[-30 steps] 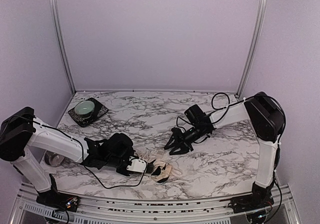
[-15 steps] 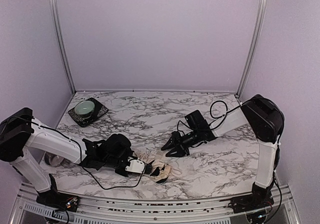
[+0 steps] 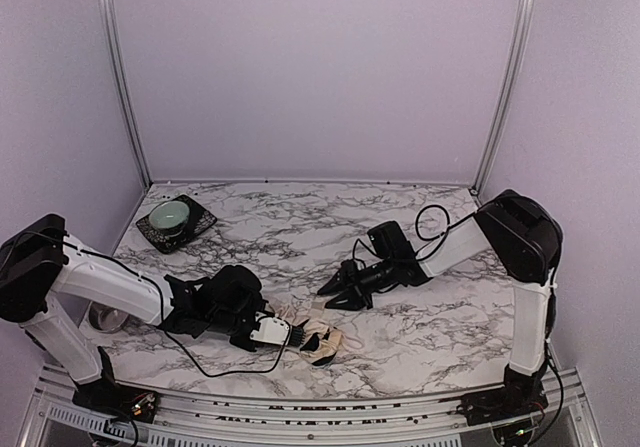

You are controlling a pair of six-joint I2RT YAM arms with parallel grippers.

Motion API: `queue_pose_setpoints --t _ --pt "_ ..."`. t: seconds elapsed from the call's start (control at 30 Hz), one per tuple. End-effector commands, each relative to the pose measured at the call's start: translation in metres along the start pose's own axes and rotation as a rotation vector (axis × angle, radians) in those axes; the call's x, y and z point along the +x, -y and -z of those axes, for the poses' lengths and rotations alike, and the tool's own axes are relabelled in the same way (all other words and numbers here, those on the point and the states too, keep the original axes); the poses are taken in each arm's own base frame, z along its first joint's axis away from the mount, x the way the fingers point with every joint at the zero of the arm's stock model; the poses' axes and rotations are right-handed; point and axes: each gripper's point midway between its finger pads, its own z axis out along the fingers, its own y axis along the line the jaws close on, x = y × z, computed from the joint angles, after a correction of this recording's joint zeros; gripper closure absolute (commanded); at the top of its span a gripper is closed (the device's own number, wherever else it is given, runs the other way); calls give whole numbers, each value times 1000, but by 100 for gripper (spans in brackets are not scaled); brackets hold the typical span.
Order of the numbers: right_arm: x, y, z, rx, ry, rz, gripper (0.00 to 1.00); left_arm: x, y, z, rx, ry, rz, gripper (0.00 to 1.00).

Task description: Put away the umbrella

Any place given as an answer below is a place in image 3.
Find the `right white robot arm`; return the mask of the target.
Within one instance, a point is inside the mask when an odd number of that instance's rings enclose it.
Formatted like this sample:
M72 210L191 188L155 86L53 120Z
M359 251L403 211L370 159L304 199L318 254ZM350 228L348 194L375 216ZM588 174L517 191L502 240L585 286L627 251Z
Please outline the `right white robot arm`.
M514 287L514 332L508 369L533 377L546 361L545 345L555 320L554 289L562 254L560 225L535 200L507 189L445 231L428 240L420 254L396 221L367 232L376 263L365 267L356 258L318 291L326 308L359 311L373 306L375 293L397 285L417 287L452 267L491 250Z

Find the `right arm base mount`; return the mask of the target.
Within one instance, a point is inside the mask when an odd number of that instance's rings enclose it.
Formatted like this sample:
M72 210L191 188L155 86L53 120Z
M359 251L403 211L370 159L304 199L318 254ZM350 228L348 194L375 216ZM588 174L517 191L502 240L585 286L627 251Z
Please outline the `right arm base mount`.
M548 406L542 385L546 370L544 363L532 375L525 375L506 366L501 387L464 394L456 413L475 426L541 412Z

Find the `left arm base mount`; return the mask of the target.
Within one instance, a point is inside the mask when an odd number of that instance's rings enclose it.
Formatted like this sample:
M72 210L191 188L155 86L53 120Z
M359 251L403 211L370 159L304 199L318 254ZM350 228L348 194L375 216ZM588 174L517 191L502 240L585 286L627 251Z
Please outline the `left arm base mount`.
M151 424L156 415L159 394L117 382L109 356L102 347L98 347L98 353L102 363L100 377L86 384L74 381L72 402L80 407L116 415L124 421L132 419Z

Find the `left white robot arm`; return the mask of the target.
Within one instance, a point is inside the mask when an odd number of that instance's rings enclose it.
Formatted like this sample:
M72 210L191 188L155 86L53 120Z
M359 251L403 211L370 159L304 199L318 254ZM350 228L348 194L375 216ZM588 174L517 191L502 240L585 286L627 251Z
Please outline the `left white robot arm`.
M67 233L64 218L48 214L1 246L1 317L25 330L80 387L111 384L111 363L62 307L61 294L129 314L168 337L219 332L247 351L280 345L289 332L242 266L192 281L136 272L88 249Z

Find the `beige folding umbrella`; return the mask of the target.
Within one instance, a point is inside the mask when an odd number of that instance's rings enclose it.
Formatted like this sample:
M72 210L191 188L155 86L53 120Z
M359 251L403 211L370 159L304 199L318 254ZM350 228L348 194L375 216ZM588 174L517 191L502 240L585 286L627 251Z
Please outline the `beige folding umbrella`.
M363 341L347 335L343 330L323 318L324 309L311 309L299 316L291 305L275 304L269 312L288 322L292 327L301 327L303 337L299 346L288 346L287 351L295 352L301 359L314 367L330 364L341 352L360 352Z

